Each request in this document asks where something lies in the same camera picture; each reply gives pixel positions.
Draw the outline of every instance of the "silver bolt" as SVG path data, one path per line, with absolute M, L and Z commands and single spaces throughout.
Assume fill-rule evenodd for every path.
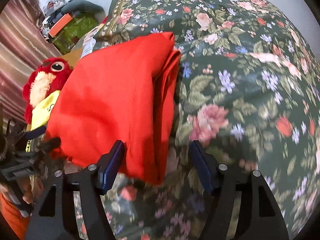
M 220 164 L 219 165 L 219 170 L 221 170 L 221 171 L 226 171 L 228 169 L 228 166 L 227 165 L 225 165 L 225 164 Z
M 56 171 L 56 172 L 54 173 L 54 175 L 55 175 L 56 177 L 60 177 L 60 176 L 62 175 L 62 171 Z
M 95 164 L 90 164 L 90 165 L 88 166 L 88 170 L 89 170 L 89 171 L 94 171 L 96 168 L 97 168 L 97 165 L 95 165 Z
M 257 170 L 253 171 L 252 174 L 256 177 L 259 177 L 261 175 L 260 171 Z

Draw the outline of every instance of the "curtain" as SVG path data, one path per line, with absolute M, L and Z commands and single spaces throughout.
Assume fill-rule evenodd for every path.
M 4 126 L 14 117 L 23 121 L 22 87 L 49 57 L 61 53 L 42 37 L 44 15 L 38 0 L 10 0 L 0 14 L 0 102 Z

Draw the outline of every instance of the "orange box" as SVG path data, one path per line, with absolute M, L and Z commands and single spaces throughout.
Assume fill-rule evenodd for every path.
M 53 25 L 49 31 L 49 34 L 51 37 L 54 37 L 55 35 L 57 35 L 57 33 L 59 31 L 61 31 L 61 29 L 67 25 L 68 22 L 70 22 L 72 20 L 72 17 L 70 14 L 65 14 L 64 16 L 61 17 L 60 20 L 58 20 L 56 22 L 55 25 Z

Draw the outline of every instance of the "red plush toy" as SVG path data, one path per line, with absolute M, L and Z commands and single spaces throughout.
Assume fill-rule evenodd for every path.
M 49 58 L 35 70 L 28 83 L 22 89 L 22 96 L 27 102 L 24 119 L 30 124 L 32 110 L 47 96 L 61 90 L 70 76 L 72 69 L 62 58 Z

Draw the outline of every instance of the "floral tablecloth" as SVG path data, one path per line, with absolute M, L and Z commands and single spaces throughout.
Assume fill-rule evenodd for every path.
M 194 139 L 221 163 L 259 169 L 294 238 L 320 193 L 320 73 L 309 45 L 265 0 L 113 0 L 94 50 L 164 31 L 182 53 L 169 173 L 161 187 L 118 174 L 102 198 L 116 238 L 199 237 L 214 200 L 188 160 Z M 86 238 L 77 193 L 76 210 Z

